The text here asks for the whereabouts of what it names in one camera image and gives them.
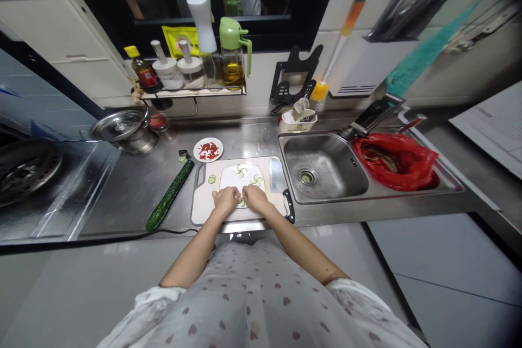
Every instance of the hand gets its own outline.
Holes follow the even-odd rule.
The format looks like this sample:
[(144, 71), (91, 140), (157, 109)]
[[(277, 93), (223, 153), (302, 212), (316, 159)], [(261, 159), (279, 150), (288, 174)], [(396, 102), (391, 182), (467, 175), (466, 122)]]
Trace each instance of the hand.
[(266, 194), (258, 186), (243, 187), (243, 200), (250, 209), (265, 215), (274, 205), (268, 201)]
[(222, 216), (223, 219), (229, 216), (241, 201), (239, 190), (236, 187), (224, 188), (219, 192), (214, 190), (212, 192), (212, 197), (214, 198), (214, 211)]

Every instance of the black holder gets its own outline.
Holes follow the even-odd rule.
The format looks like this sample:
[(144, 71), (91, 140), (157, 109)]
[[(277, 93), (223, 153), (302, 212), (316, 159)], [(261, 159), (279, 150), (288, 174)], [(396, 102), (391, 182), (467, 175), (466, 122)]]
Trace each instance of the black holder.
[[(294, 46), (288, 56), (288, 61), (280, 61), (276, 64), (274, 72), (274, 81), (272, 82), (272, 91), (270, 92), (270, 103), (276, 107), (272, 110), (272, 114), (276, 114), (283, 106), (294, 104), (299, 99), (310, 98), (315, 88), (316, 81), (312, 80), (312, 76), (319, 63), (319, 56), (322, 52), (322, 45), (317, 45), (314, 51), (306, 60), (299, 59), (299, 46)], [(304, 84), (297, 94), (290, 94), (290, 83), (283, 81), (278, 83), (281, 72), (308, 72), (304, 79)]]

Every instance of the sink drain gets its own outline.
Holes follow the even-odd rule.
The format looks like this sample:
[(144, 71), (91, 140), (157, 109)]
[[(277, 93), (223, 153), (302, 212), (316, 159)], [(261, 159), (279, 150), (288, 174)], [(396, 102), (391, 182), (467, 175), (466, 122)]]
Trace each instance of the sink drain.
[(311, 169), (302, 169), (299, 171), (299, 179), (306, 186), (312, 186), (317, 183), (317, 174)]

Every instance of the red plastic bag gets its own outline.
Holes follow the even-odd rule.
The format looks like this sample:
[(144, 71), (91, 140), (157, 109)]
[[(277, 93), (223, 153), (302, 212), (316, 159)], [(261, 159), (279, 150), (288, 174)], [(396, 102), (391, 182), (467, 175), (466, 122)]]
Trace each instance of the red plastic bag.
[(438, 180), (433, 165), (439, 154), (418, 145), (408, 136), (372, 133), (367, 139), (357, 139), (355, 148), (359, 159), (374, 177), (394, 190), (416, 191)]

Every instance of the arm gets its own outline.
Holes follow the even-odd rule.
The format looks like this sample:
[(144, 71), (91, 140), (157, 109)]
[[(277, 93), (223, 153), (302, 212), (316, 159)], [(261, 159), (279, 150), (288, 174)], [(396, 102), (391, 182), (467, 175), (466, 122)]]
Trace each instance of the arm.
[(201, 276), (223, 220), (236, 208), (240, 199), (236, 187), (224, 188), (219, 193), (213, 191), (212, 196), (215, 208), (161, 279), (160, 287), (189, 288)]
[(321, 284), (326, 285), (338, 278), (349, 278), (317, 246), (283, 217), (257, 186), (244, 187), (243, 199), (249, 208), (263, 215), (276, 233), (277, 239), (279, 239), (288, 256)]

